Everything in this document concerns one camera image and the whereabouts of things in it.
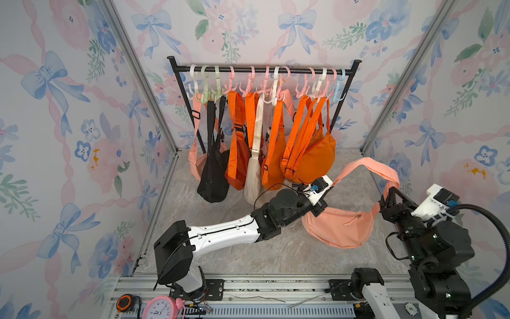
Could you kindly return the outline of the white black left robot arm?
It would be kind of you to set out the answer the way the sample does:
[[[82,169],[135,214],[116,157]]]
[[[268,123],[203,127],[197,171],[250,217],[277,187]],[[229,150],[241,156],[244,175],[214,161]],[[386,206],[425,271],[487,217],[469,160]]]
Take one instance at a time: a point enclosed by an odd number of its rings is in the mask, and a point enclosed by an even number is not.
[[[328,206],[324,199],[328,192],[328,187],[317,186],[281,190],[251,214],[216,225],[189,227],[184,220],[176,221],[154,243],[156,284],[177,284],[192,299],[203,296],[207,285],[195,259],[234,245],[268,241],[309,212],[319,216]]]

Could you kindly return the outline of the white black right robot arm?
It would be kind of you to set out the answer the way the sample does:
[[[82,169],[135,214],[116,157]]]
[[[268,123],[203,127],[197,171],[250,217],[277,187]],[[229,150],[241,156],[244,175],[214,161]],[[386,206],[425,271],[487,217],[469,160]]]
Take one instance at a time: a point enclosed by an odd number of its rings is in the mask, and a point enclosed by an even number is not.
[[[459,318],[471,300],[466,282],[456,270],[474,257],[467,229],[450,220],[447,210],[459,196],[434,185],[420,205],[396,187],[379,201],[383,219],[395,225],[391,232],[403,244],[410,263],[410,282],[420,305],[438,318]]]

